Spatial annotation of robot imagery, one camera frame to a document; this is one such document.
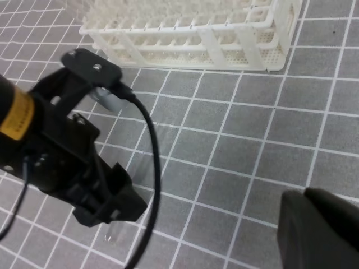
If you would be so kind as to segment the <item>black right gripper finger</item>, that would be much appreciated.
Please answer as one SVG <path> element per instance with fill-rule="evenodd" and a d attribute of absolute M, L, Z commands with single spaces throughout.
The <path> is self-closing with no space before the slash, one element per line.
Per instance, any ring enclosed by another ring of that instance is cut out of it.
<path fill-rule="evenodd" d="M 283 268 L 358 268 L 358 207 L 317 188 L 281 196 Z"/>

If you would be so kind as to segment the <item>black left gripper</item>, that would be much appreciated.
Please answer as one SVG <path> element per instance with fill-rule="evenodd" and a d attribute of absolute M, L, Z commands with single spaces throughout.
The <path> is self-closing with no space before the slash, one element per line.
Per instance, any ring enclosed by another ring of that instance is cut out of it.
<path fill-rule="evenodd" d="M 45 194 L 71 204 L 77 221 L 87 227 L 112 221 L 136 221 L 146 202 L 119 164 L 98 155 L 99 130 L 83 116 L 68 114 L 96 87 L 128 94 L 120 68 L 71 71 L 61 68 L 42 78 L 29 92 L 35 112 L 16 150 L 16 175 Z"/>

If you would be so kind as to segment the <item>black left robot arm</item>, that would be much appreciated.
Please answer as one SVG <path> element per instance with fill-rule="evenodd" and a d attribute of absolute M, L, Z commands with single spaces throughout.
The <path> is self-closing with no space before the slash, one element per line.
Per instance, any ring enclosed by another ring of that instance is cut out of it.
<path fill-rule="evenodd" d="M 100 132 L 71 110 L 90 84 L 61 68 L 29 92 L 1 78 L 1 168 L 74 207 L 87 227 L 136 221 L 147 203 L 120 165 L 97 153 Z"/>

